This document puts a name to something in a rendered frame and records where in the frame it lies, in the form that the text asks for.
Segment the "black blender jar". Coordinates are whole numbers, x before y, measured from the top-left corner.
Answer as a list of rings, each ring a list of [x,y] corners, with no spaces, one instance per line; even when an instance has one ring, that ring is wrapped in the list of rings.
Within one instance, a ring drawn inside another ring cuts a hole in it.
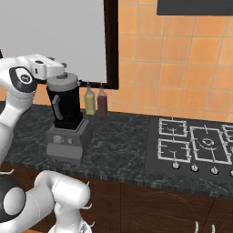
[[[55,116],[55,127],[75,130],[83,119],[80,111],[79,87],[65,92],[46,89]]]

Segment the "grey blender lid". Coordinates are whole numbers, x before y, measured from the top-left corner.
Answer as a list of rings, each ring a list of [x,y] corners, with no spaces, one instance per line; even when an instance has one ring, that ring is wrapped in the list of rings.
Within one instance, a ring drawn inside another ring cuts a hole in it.
[[[68,73],[65,78],[59,78],[58,76],[49,78],[46,83],[47,87],[51,91],[65,92],[78,87],[78,78],[73,73]]]

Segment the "dark extractor hood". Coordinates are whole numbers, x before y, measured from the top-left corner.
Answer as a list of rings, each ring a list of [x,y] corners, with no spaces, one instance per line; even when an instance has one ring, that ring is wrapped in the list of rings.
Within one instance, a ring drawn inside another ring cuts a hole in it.
[[[233,16],[233,0],[157,0],[157,14]]]

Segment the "grey blender base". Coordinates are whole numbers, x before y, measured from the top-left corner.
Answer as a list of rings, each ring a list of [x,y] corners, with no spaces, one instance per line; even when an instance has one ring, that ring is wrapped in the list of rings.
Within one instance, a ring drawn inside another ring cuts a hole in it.
[[[83,119],[76,129],[51,126],[46,131],[46,153],[52,159],[79,167],[92,138],[93,127],[87,119]]]

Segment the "dark red bottle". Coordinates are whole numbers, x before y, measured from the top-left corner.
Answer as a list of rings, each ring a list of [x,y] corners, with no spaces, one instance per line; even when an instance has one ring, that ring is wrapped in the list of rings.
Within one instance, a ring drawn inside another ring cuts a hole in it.
[[[104,91],[103,85],[100,85],[97,96],[97,109],[100,116],[105,116],[107,112],[107,95]]]

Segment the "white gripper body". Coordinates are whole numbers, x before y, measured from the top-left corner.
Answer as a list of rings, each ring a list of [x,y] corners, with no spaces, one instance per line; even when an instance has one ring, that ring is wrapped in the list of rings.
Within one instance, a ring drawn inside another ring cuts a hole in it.
[[[63,79],[67,77],[66,67],[59,62],[46,59],[46,78],[57,77]]]

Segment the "dark brown cupboard door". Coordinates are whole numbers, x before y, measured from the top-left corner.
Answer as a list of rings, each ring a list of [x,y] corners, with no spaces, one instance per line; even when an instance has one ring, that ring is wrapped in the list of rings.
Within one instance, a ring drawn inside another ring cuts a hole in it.
[[[95,223],[93,233],[121,233],[120,184],[90,177],[79,179],[89,183],[91,195],[88,205],[93,206],[81,213],[88,224]]]
[[[202,232],[214,198],[160,188],[121,185],[121,233]]]
[[[233,233],[233,200],[216,198],[213,205],[216,233]]]

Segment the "yellow bottle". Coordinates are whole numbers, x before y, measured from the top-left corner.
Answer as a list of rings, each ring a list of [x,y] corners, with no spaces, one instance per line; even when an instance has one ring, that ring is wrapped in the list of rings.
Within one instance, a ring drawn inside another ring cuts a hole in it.
[[[85,99],[86,114],[94,115],[96,112],[95,93],[92,91],[90,85],[87,85],[86,87],[86,93],[84,99]]]

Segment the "black hob with grey grates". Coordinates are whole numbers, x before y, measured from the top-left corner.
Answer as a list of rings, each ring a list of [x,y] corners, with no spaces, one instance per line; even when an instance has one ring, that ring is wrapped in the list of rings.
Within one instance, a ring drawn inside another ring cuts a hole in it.
[[[172,167],[178,162],[179,169]],[[198,166],[193,172],[191,166]],[[212,167],[218,174],[210,172]],[[145,170],[233,184],[233,123],[168,116],[150,119]]]

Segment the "window with dark frame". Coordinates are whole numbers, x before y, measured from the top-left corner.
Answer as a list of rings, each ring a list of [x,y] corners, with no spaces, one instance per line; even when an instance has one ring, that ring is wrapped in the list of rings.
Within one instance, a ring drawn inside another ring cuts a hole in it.
[[[118,89],[118,0],[0,0],[0,51],[52,57],[83,86]]]

